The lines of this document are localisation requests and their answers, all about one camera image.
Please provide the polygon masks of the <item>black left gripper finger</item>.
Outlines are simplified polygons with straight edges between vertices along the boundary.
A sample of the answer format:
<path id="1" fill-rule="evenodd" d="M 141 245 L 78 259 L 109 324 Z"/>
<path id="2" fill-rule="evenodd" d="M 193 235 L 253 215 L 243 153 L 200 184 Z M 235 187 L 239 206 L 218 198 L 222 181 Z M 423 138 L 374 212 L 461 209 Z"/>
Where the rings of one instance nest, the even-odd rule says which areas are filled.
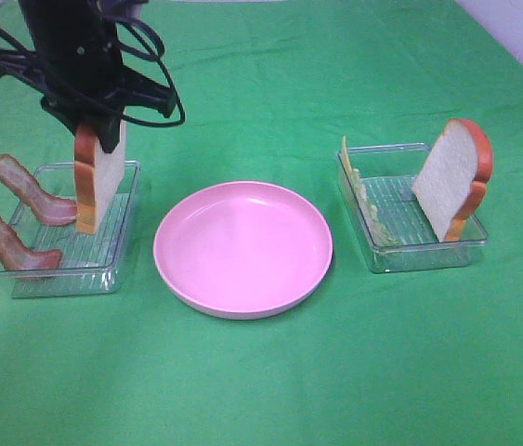
<path id="1" fill-rule="evenodd" d="M 102 150 L 113 153 L 120 141 L 120 118 L 116 115 L 87 114 L 85 120 L 98 136 Z"/>

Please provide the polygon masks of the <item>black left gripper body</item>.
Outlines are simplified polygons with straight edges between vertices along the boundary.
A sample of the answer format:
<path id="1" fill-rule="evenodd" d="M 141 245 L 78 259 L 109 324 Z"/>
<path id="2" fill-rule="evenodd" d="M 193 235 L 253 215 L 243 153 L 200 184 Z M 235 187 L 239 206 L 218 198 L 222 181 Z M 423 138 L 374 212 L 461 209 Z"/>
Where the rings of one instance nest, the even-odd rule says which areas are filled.
<path id="1" fill-rule="evenodd" d="M 126 108 L 154 110 L 170 121 L 176 89 L 124 63 L 123 55 L 163 65 L 162 37 L 139 17 L 139 1 L 21 1 L 33 42 L 25 47 L 0 28 L 11 46 L 0 50 L 0 77 L 11 75 L 43 95 L 42 107 L 62 122 Z"/>

